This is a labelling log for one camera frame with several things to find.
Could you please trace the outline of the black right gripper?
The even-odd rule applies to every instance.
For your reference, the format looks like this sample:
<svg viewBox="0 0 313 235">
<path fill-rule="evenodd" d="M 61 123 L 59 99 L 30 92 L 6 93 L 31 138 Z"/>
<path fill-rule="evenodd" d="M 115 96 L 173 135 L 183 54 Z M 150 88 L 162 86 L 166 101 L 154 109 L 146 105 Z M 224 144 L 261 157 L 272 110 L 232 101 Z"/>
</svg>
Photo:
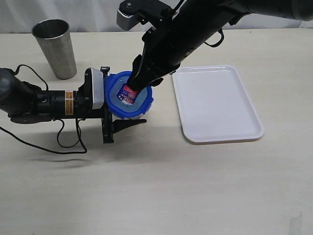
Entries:
<svg viewBox="0 0 313 235">
<path fill-rule="evenodd" d="M 140 92 L 158 86 L 163 76 L 178 69 L 181 62 L 196 49 L 194 23 L 188 17 L 177 16 L 170 23 L 151 28 L 142 40 L 144 49 L 133 61 L 127 85 Z"/>
</svg>

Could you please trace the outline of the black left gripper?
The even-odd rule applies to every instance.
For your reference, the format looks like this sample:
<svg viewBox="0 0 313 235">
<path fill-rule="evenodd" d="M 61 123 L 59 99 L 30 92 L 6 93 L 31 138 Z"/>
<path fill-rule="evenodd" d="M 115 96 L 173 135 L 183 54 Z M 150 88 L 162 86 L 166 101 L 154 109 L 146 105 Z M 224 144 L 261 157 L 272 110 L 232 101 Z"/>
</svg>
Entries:
<svg viewBox="0 0 313 235">
<path fill-rule="evenodd" d="M 102 66 L 99 71 L 103 73 L 103 78 L 110 75 L 110 67 Z M 77 101 L 79 103 L 79 106 L 77 107 L 77 115 L 79 118 L 101 119 L 103 143 L 114 143 L 113 134 L 147 122 L 146 119 L 116 119 L 112 122 L 112 113 L 108 110 L 108 106 L 105 101 L 102 108 L 92 110 L 89 98 L 84 95 L 84 83 L 78 88 Z"/>
</svg>

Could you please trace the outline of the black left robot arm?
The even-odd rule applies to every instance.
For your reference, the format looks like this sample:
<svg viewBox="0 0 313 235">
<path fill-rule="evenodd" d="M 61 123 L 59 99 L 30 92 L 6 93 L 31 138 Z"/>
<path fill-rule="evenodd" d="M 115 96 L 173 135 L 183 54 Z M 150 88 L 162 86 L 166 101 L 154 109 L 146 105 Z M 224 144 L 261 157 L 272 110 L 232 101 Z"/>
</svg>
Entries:
<svg viewBox="0 0 313 235">
<path fill-rule="evenodd" d="M 17 124 L 34 124 L 57 119 L 99 118 L 104 143 L 113 143 L 113 135 L 126 128 L 146 123 L 145 119 L 112 119 L 105 99 L 104 80 L 108 67 L 88 68 L 85 80 L 76 91 L 42 90 L 16 76 L 17 71 L 0 70 L 0 108 Z"/>
</svg>

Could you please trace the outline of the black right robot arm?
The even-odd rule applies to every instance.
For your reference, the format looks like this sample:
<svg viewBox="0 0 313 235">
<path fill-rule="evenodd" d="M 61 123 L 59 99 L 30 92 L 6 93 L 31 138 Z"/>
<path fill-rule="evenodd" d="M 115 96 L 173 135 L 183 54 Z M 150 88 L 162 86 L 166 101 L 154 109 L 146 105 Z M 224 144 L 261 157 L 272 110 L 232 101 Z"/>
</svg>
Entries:
<svg viewBox="0 0 313 235">
<path fill-rule="evenodd" d="M 133 61 L 128 86 L 141 91 L 157 86 L 163 76 L 176 71 L 181 62 L 225 24 L 234 25 L 249 14 L 310 21 L 311 0 L 186 0 L 172 9 L 159 0 L 127 1 L 120 9 L 139 15 L 140 22 L 150 22 L 143 53 Z"/>
</svg>

